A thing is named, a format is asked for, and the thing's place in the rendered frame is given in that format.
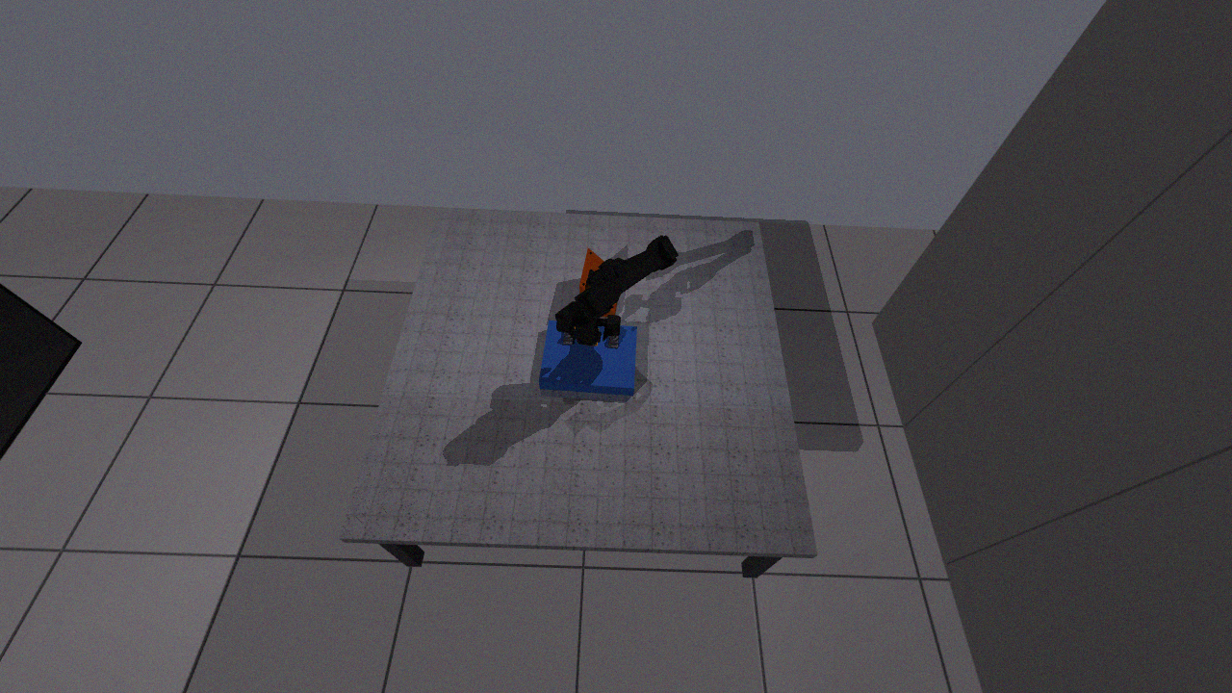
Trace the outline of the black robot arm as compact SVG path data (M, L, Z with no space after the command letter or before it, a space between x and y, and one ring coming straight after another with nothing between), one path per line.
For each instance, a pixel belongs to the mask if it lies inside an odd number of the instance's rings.
M602 261L598 271L588 273L590 289L577 295L574 297L577 301L554 313L554 318L567 332L577 326L578 344L591 346L601 342L602 332L598 329L598 321L593 319L601 319L604 313L609 313L620 295L632 289L634 282L639 282L650 273L671 268L678 261L675 256L679 254L671 240L662 234L648 244L644 253L630 256L627 260L616 258ZM588 321L583 321L585 317Z

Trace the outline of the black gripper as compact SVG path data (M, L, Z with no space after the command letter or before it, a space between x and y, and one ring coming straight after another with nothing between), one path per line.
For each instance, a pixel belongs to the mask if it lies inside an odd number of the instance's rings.
M620 335L620 324L621 324L620 316L607 314L607 319L593 319L593 321L598 321L598 327L604 327L602 342L609 335ZM578 324L574 327L578 327ZM557 332L569 333L573 339L574 339L574 327L572 327L570 330L567 332L557 322Z

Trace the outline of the blue flat deck plate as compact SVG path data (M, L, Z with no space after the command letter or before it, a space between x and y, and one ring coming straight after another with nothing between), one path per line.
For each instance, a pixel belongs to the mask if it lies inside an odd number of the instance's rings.
M604 327L598 327L604 333ZM540 388L633 396L634 335L637 327L620 326L620 335L609 335L595 346L578 344L569 333L557 332L549 321L543 346Z

